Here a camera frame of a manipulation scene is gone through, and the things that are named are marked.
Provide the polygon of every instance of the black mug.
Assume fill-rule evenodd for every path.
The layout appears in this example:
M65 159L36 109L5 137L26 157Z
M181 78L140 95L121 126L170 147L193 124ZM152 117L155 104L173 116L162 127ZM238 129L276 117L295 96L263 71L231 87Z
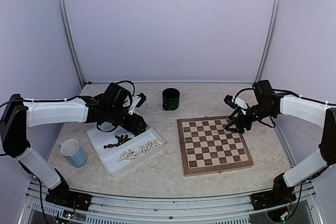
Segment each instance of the black mug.
M168 88L162 92L162 108L164 110L176 110L180 103L180 92L175 88Z

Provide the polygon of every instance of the chessboard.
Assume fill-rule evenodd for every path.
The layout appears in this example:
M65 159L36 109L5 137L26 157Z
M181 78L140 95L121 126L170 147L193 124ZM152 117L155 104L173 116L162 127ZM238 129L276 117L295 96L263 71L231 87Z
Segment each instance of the chessboard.
M243 135L224 129L228 120L228 116L177 120L185 176L252 167Z

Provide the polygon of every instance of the table surface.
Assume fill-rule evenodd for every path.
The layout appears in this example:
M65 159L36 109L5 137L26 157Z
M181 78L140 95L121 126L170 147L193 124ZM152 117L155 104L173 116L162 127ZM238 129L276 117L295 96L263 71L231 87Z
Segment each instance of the table surface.
M274 129L255 122L244 138L254 161L251 168L200 176L183 175L177 131L177 119L230 115L232 109L223 99L235 95L247 84L224 83L137 83L136 93L143 92L147 100L138 112L165 140L165 147L121 175L112 178L106 172L86 132L95 124L64 124L48 162L61 172L73 189L110 195L180 198L220 196L271 188L273 179L289 169L284 151ZM86 85L82 95L103 93L107 84ZM180 107L175 111L162 109L162 91L174 87L180 90ZM256 103L252 91L240 98L249 105ZM58 143L74 138L86 154L86 165L71 166L60 153Z

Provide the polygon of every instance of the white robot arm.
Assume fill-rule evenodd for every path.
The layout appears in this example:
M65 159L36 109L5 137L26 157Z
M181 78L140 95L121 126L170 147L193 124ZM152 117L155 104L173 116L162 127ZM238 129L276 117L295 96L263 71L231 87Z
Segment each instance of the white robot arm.
M322 141L316 151L277 176L271 191L251 195L254 209L260 210L294 201L295 185L336 163L336 104L303 98L291 91L274 90L268 80L253 84L252 89L258 102L252 107L241 107L244 103L241 100L237 103L236 97L231 95L225 97L225 103L235 109L226 130L243 134L245 129L251 129L253 122L264 124L263 118L276 118L278 114L294 116L323 128Z
M87 210L91 196L69 191L60 173L31 147L26 129L65 122L97 123L100 129L99 125L108 122L115 128L121 126L137 135L145 131L147 125L141 116L134 113L134 109L145 100L144 94L131 94L117 83L111 83L104 93L96 97L77 96L69 100L23 99L14 94L0 120L3 149L49 188L47 201L65 207L72 207L76 201L80 203L77 209Z

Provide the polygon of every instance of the white tray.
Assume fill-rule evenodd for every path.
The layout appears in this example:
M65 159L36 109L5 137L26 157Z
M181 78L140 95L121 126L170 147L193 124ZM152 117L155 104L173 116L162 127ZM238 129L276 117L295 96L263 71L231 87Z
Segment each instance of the white tray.
M89 136L89 139L91 143L93 144L93 147L95 148L101 162L103 163L106 171L108 174L112 177L116 177L119 174L125 172L129 168L137 165L138 163L144 161L146 158L152 156L159 150L162 150L164 147L164 141L163 139L148 125L148 130L141 133L140 135L134 137L134 135L125 129L118 127L114 131L106 133L101 132L96 129L96 127L90 129L87 131L87 135ZM108 130L106 125L102 125L102 130ZM116 135L128 135L129 137L132 137L133 139L127 141L126 143L123 143L122 145L118 147L113 148L106 148L104 149L104 145L108 144L115 144L118 142L116 139ZM140 145L146 144L150 140L157 139L159 141L159 145L153 149L151 149L146 154L138 157L135 160L122 160L121 162L117 162L119 160L120 155L123 151L128 151L128 149L132 149L133 151L137 152L139 150Z

